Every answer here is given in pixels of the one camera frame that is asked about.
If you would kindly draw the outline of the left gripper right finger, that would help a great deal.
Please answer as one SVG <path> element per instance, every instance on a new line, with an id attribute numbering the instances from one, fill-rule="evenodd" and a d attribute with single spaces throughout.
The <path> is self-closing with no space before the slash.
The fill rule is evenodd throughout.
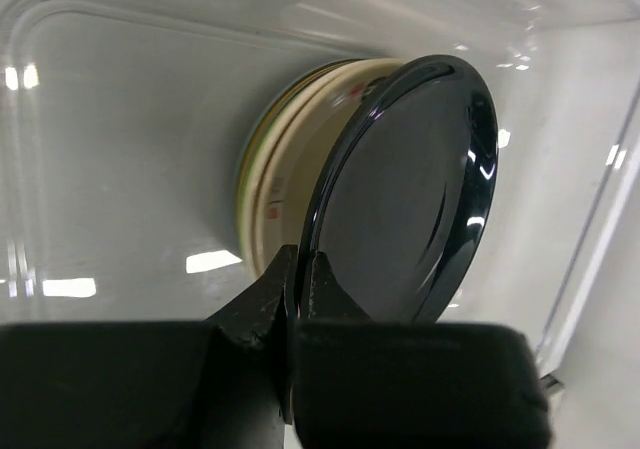
<path id="1" fill-rule="evenodd" d="M 496 324 L 329 318 L 327 256 L 305 264 L 311 311 L 290 339 L 305 448 L 547 448 L 550 408 L 525 337 Z"/>

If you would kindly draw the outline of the cream plate with calligraphy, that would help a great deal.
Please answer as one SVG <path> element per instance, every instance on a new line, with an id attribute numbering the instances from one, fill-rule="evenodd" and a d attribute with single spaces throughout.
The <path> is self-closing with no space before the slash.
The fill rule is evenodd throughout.
<path id="1" fill-rule="evenodd" d="M 297 244 L 332 146 L 365 96 L 399 69 L 397 58 L 361 59 L 322 76 L 283 108 L 253 153 L 241 212 L 245 261 L 264 273 L 282 245 Z"/>

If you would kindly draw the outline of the green plate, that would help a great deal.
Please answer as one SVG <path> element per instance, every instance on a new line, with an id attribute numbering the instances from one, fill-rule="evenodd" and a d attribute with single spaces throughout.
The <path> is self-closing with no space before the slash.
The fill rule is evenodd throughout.
<path id="1" fill-rule="evenodd" d="M 335 60 L 306 73 L 305 75 L 291 83 L 286 89 L 282 90 L 260 114 L 260 117 L 253 125 L 249 135 L 244 142 L 241 156 L 238 158 L 236 171 L 236 192 L 234 198 L 235 231 L 238 241 L 239 254 L 244 261 L 247 261 L 249 257 L 247 256 L 248 250 L 244 248 L 244 243 L 242 241 L 241 212 L 243 207 L 243 198 L 246 191 L 248 173 L 251 169 L 252 161 L 254 158 L 253 153 L 255 152 L 256 148 L 260 147 L 262 140 L 264 139 L 263 133 L 268 129 L 271 121 L 282 112 L 283 108 L 291 101 L 291 99 L 297 96 L 308 85 L 315 82 L 322 76 L 330 73 L 331 71 L 354 62 L 359 62 L 359 59 L 351 58 Z"/>

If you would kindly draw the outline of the black plate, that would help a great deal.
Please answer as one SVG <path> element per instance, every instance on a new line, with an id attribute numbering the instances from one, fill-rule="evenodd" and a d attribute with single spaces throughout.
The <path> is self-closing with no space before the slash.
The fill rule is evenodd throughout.
<path id="1" fill-rule="evenodd" d="M 431 323 L 459 289 L 495 193 L 498 124 L 480 73 L 451 55 L 372 82 L 316 182 L 299 244 L 295 303 L 311 264 L 378 321 Z"/>

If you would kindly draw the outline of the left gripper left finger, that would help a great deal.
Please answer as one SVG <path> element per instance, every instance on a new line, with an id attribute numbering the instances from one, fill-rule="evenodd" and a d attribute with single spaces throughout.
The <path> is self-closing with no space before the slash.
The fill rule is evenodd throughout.
<path id="1" fill-rule="evenodd" d="M 1 329 L 5 448 L 280 448 L 297 250 L 204 320 Z"/>

